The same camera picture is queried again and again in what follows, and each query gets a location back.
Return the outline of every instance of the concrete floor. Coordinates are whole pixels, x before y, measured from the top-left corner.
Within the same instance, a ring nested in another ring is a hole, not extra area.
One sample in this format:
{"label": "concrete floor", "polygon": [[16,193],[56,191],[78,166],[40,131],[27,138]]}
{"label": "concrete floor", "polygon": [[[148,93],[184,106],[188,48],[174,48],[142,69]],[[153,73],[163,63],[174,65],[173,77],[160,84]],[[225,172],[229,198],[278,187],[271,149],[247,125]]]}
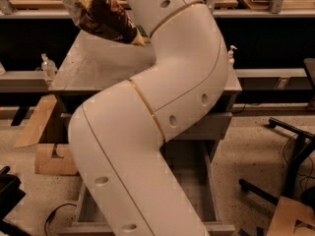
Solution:
{"label": "concrete floor", "polygon": [[[288,105],[236,105],[225,139],[220,142],[213,161],[213,183],[220,220],[233,224],[234,235],[242,228],[256,236],[256,227],[268,229],[275,206],[252,193],[243,193],[238,180],[244,178],[278,197],[284,182],[286,163],[283,148],[292,133],[282,128],[266,127],[269,118],[275,117],[305,131],[315,133],[314,112],[305,111],[305,104]],[[44,222],[58,206],[75,204],[79,197],[79,176],[47,176],[33,173],[35,146],[14,148],[26,119],[21,126],[11,127],[10,119],[0,120],[0,167],[9,165],[16,174],[21,188],[27,193],[6,219],[33,236],[43,236]],[[294,139],[285,148],[289,156]],[[308,174],[310,160],[305,161],[301,172]],[[295,195],[301,193],[296,185]],[[308,181],[308,187],[315,185]],[[49,225],[48,235],[56,235],[58,228],[71,225],[75,208],[60,208]]]}

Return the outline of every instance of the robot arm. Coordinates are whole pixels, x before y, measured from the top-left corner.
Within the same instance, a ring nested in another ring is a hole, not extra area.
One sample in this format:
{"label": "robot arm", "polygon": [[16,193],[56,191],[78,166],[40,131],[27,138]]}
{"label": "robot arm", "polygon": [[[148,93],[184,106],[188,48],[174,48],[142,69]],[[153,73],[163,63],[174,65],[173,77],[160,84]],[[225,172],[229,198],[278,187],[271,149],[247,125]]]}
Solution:
{"label": "robot arm", "polygon": [[228,58],[201,0],[128,0],[156,64],[84,102],[69,126],[77,167],[116,236],[209,235],[159,148],[217,102]]}

